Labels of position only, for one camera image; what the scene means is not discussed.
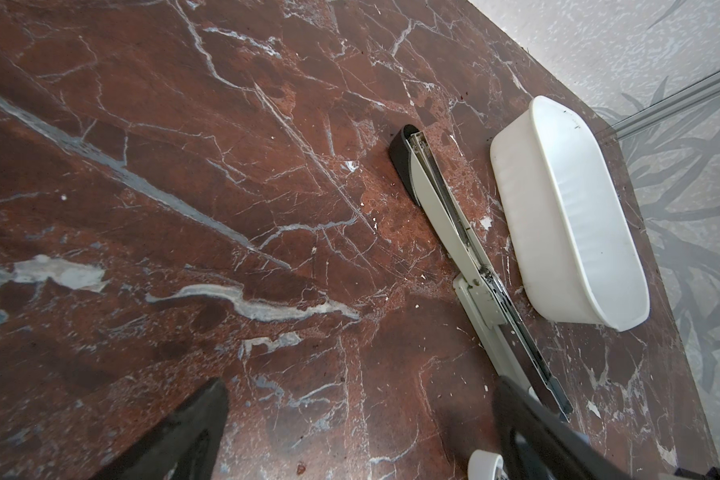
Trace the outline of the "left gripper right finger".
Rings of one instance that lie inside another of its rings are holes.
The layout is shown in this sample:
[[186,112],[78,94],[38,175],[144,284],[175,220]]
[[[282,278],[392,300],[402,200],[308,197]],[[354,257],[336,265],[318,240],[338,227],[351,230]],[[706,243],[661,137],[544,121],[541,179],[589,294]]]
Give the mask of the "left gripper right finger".
[[492,409],[511,479],[629,477],[506,376],[499,378]]

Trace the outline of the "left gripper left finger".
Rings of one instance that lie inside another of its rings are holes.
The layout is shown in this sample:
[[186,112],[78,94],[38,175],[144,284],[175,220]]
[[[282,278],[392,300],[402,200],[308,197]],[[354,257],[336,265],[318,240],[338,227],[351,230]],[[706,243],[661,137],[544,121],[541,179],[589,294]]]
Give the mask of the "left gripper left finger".
[[228,412],[228,390],[211,378],[94,477],[209,479]]

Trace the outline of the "small white stapler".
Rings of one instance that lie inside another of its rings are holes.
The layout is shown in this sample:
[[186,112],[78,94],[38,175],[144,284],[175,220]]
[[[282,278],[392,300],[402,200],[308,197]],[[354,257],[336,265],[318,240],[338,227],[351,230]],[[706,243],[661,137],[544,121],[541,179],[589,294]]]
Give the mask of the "small white stapler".
[[507,480],[503,456],[485,450],[475,450],[468,460],[469,480]]

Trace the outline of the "large beige black stapler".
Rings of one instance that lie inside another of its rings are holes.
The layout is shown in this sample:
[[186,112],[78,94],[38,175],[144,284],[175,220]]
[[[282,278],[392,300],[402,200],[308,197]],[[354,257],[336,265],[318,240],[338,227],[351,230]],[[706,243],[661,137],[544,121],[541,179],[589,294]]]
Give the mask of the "large beige black stapler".
[[454,291],[497,373],[536,397],[517,358],[521,349],[549,394],[539,402],[568,422],[573,406],[452,195],[424,133],[412,124],[404,125],[392,139],[388,155],[408,196],[424,212],[455,263],[459,275],[453,280]]

